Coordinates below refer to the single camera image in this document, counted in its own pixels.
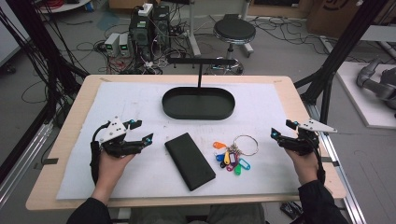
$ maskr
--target black oval tray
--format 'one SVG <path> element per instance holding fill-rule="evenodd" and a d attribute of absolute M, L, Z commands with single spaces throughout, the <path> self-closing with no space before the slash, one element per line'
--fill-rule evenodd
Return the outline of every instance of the black oval tray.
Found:
<path fill-rule="evenodd" d="M 235 99 L 220 88 L 177 87 L 163 95 L 163 112 L 173 119 L 227 119 Z"/>

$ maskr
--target human hand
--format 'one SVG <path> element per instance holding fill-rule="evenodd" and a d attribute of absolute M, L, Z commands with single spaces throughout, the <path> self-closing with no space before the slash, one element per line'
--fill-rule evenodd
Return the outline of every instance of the human hand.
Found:
<path fill-rule="evenodd" d="M 317 180 L 318 159 L 314 152 L 300 156 L 297 152 L 285 149 L 294 163 L 294 169 L 301 185 Z"/>
<path fill-rule="evenodd" d="M 128 155 L 124 158 L 115 158 L 103 150 L 99 159 L 98 181 L 91 197 L 107 204 L 126 165 L 133 157 L 134 155 Z"/>

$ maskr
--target white paper sheet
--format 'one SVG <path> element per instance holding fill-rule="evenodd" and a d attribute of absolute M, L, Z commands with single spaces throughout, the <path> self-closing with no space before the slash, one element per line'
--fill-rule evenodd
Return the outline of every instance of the white paper sheet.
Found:
<path fill-rule="evenodd" d="M 285 113 L 272 84 L 211 84 L 235 98 L 233 114 L 224 120 L 180 120 L 167 117 L 162 97 L 179 86 L 162 83 L 103 83 L 83 124 L 67 163 L 57 199 L 85 199 L 92 194 L 90 142 L 100 125 L 119 116 L 122 121 L 141 119 L 141 127 L 129 131 L 126 141 L 154 133 L 153 144 L 133 158 L 116 186 L 112 198 L 181 197 L 239 194 L 296 194 L 300 186 L 292 162 L 283 148 L 271 139 L 271 127 L 284 135 Z M 164 143 L 189 133 L 216 173 L 216 178 L 189 191 Z M 240 176 L 219 167 L 212 147 L 215 141 L 230 145 L 240 134 L 259 143 L 254 156 L 242 156 L 251 169 Z"/>

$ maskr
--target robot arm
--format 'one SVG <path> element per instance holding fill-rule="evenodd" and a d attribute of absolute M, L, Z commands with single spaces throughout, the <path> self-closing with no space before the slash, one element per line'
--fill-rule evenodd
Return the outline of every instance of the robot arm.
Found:
<path fill-rule="evenodd" d="M 367 66 L 363 67 L 358 74 L 356 84 L 375 93 L 376 97 L 384 101 L 396 100 L 396 68 L 385 70 L 382 73 L 381 81 L 375 82 L 370 77 L 375 73 L 376 67 L 381 63 L 380 59 L 375 59 Z"/>

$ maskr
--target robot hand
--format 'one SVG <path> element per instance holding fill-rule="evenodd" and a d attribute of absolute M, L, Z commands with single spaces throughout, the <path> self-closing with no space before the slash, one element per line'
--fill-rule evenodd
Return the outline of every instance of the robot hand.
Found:
<path fill-rule="evenodd" d="M 303 124 L 300 124 L 297 121 L 292 122 L 291 120 L 287 119 L 286 125 L 293 130 L 297 129 L 297 138 L 283 136 L 274 128 L 271 130 L 271 138 L 275 139 L 280 147 L 283 147 L 286 150 L 295 151 L 300 156 L 304 156 L 314 152 L 318 159 L 317 177 L 320 182 L 324 183 L 326 178 L 326 172 L 324 171 L 321 162 L 321 156 L 318 150 L 319 140 L 316 132 L 336 133 L 337 130 L 313 119 L 310 119 Z"/>
<path fill-rule="evenodd" d="M 134 121 L 131 119 L 122 123 L 119 118 L 115 117 L 111 122 L 109 121 L 96 130 L 91 142 L 92 160 L 90 163 L 92 179 L 95 184 L 99 175 L 99 156 L 102 149 L 108 155 L 123 158 L 126 155 L 138 154 L 143 148 L 152 144 L 153 133 L 143 137 L 141 141 L 124 141 L 127 129 L 132 130 L 141 125 L 142 120 Z M 96 135 L 102 129 L 106 129 L 106 132 L 99 141 L 96 141 Z"/>

